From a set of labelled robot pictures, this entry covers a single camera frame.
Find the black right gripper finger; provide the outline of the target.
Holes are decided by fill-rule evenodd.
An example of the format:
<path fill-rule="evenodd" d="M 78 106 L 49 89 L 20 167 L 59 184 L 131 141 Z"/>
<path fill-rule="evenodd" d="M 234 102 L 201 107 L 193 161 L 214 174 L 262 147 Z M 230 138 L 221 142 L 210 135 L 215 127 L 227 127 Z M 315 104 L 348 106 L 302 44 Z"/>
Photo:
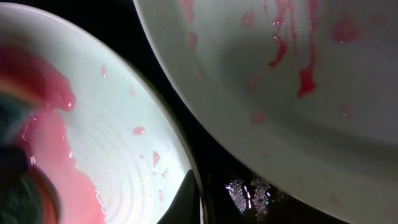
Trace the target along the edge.
<path fill-rule="evenodd" d="M 170 207 L 158 224 L 200 224 L 200 194 L 195 176 L 189 170 Z"/>

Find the light blue plate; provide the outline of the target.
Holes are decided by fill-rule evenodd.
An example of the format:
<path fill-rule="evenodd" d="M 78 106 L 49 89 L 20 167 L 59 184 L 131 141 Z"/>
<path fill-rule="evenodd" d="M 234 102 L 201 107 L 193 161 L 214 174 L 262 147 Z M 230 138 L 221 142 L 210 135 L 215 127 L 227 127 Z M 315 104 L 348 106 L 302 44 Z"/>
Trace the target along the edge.
<path fill-rule="evenodd" d="M 96 187 L 106 223 L 157 223 L 186 173 L 201 181 L 165 101 L 129 62 L 75 24 L 35 7 L 1 4 L 1 41 L 43 57 L 70 82 L 70 157 Z"/>

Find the mint green plate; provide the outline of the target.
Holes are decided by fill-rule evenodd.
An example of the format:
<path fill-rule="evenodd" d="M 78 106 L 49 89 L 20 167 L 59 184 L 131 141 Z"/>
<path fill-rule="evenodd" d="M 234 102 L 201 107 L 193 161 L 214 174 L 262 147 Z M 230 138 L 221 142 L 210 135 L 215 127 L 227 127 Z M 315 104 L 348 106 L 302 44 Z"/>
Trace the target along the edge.
<path fill-rule="evenodd" d="M 351 223 L 397 222 L 397 1 L 137 0 L 174 90 L 235 158 Z"/>

